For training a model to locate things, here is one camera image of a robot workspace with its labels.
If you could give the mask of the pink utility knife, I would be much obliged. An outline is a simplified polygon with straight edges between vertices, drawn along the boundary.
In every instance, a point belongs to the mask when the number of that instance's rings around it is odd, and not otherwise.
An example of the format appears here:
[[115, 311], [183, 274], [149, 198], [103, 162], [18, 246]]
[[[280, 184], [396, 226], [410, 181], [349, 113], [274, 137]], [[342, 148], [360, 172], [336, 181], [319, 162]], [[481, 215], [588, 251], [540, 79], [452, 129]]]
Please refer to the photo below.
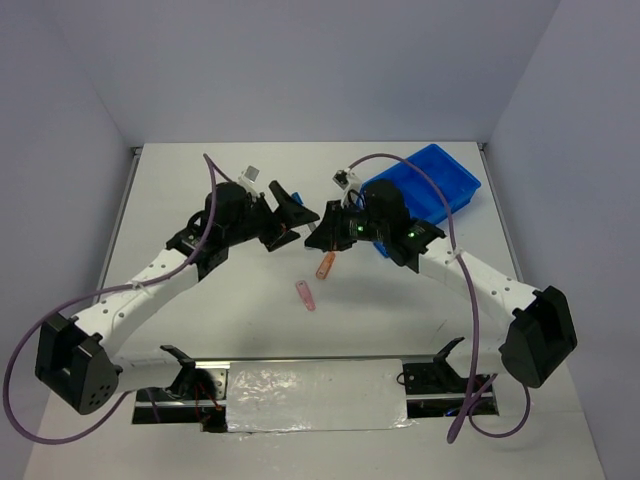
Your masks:
[[295, 283], [296, 291], [308, 311], [315, 311], [316, 304], [311, 289], [306, 281], [300, 280]]

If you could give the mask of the orange utility knife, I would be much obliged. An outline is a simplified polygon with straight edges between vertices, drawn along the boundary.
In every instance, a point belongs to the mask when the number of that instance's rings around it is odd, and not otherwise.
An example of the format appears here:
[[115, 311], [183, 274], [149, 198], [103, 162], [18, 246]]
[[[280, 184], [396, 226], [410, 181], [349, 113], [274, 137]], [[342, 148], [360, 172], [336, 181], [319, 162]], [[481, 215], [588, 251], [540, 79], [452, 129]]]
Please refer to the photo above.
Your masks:
[[328, 252], [324, 256], [321, 264], [319, 265], [315, 273], [315, 276], [317, 279], [325, 280], [328, 277], [330, 270], [333, 266], [333, 263], [335, 261], [335, 258], [336, 258], [336, 254], [334, 252]]

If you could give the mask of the blue utility knife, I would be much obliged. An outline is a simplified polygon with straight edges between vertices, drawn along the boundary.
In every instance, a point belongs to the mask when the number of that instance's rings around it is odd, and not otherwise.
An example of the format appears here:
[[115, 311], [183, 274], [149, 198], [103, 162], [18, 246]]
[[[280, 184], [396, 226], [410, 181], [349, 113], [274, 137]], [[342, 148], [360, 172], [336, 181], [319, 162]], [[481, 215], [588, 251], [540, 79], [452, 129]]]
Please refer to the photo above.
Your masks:
[[298, 193], [298, 192], [293, 192], [293, 193], [291, 194], [291, 197], [292, 197], [292, 198], [293, 198], [293, 199], [294, 199], [298, 204], [300, 204], [300, 205], [304, 205], [304, 202], [303, 202], [303, 200], [302, 200], [302, 198], [301, 198], [301, 196], [299, 195], [299, 193]]

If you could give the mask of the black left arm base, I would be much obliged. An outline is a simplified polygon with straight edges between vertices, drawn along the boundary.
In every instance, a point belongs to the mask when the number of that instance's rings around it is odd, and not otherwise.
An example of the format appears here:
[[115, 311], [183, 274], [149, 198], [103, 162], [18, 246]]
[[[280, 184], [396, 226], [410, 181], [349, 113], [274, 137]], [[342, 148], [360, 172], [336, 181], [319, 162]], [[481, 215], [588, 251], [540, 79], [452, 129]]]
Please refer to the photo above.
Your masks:
[[133, 425], [197, 425], [202, 432], [227, 433], [229, 367], [205, 367], [180, 349], [162, 345], [160, 352], [180, 367], [168, 386], [146, 387], [135, 394]]

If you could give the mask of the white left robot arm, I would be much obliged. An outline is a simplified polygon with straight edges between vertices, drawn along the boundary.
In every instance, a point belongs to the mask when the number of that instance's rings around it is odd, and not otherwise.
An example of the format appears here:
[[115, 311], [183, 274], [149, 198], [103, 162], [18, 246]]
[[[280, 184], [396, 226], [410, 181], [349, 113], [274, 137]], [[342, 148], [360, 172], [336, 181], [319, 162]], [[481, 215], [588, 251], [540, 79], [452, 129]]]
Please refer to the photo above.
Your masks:
[[231, 247], [257, 239], [274, 251], [297, 240], [297, 228], [318, 220], [278, 182], [269, 189], [275, 209], [240, 183], [221, 183], [203, 210], [122, 290], [70, 318], [49, 316], [40, 328], [36, 377], [81, 415], [95, 412], [116, 393], [148, 387], [160, 387], [175, 399], [189, 396], [196, 364], [177, 347], [165, 344], [129, 357], [119, 352], [147, 320], [226, 261]]

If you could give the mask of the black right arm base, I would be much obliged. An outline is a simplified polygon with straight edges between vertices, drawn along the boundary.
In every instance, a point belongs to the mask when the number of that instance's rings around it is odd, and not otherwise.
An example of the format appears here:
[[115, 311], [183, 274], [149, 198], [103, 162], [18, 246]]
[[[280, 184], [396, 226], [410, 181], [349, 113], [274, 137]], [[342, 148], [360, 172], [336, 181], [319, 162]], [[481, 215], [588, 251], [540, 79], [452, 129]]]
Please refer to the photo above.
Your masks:
[[448, 356], [463, 340], [454, 338], [429, 361], [402, 364], [396, 382], [404, 387], [409, 419], [455, 417], [460, 412], [468, 379], [452, 368]]

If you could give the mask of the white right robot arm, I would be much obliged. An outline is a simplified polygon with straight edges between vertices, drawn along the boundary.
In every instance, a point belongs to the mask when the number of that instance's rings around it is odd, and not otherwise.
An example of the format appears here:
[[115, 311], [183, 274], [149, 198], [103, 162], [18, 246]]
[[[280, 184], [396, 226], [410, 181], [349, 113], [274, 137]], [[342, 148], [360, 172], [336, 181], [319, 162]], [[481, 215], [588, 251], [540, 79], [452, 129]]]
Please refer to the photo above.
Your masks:
[[454, 249], [443, 230], [411, 216], [401, 190], [391, 181], [366, 185], [362, 206], [327, 202], [322, 216], [296, 202], [278, 182], [269, 188], [287, 225], [316, 223], [306, 247], [329, 252], [345, 251], [358, 241], [381, 243], [397, 266], [476, 301], [479, 311], [504, 333], [498, 346], [504, 369], [525, 386], [541, 387], [575, 350], [577, 336], [563, 292], [520, 283]]

